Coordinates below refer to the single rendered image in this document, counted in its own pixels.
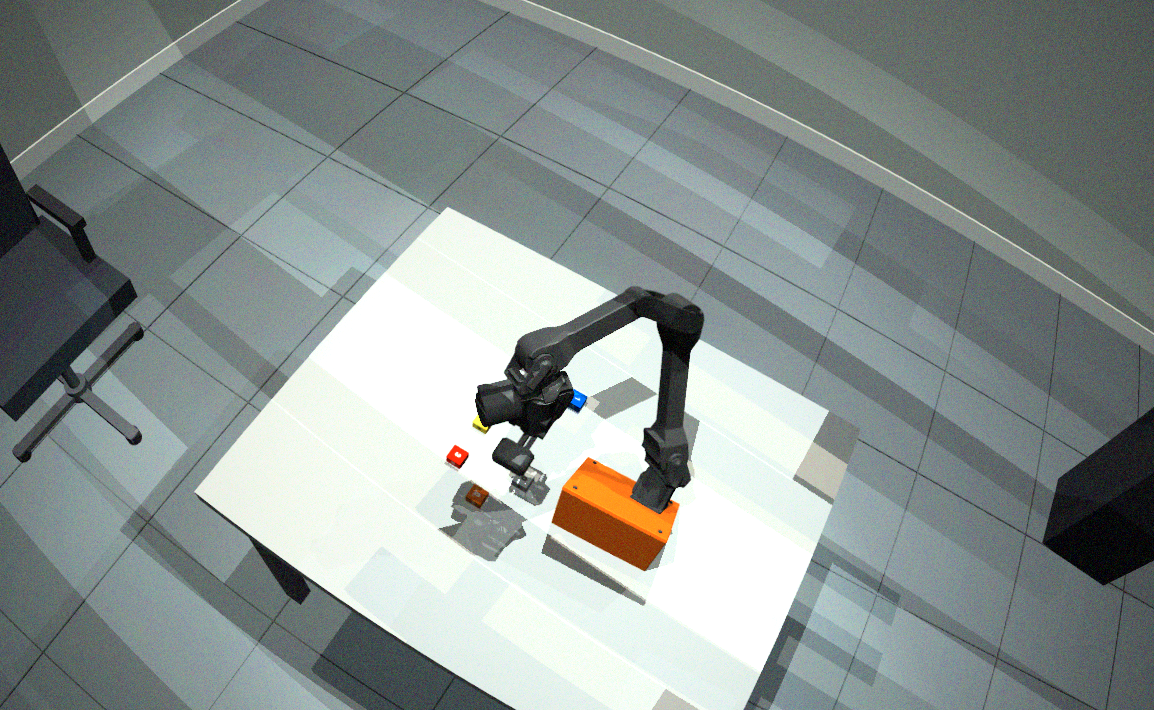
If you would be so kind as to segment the blue block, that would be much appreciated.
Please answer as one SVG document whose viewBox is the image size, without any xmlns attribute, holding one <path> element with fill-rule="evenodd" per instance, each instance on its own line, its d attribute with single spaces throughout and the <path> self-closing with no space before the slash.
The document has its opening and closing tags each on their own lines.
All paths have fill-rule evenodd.
<svg viewBox="0 0 1154 710">
<path fill-rule="evenodd" d="M 585 393 L 578 393 L 577 390 L 574 390 L 574 399 L 571 401 L 571 404 L 569 404 L 568 408 L 574 409 L 574 411 L 576 412 L 580 412 L 580 409 L 585 406 L 586 399 L 587 396 L 585 395 Z"/>
</svg>

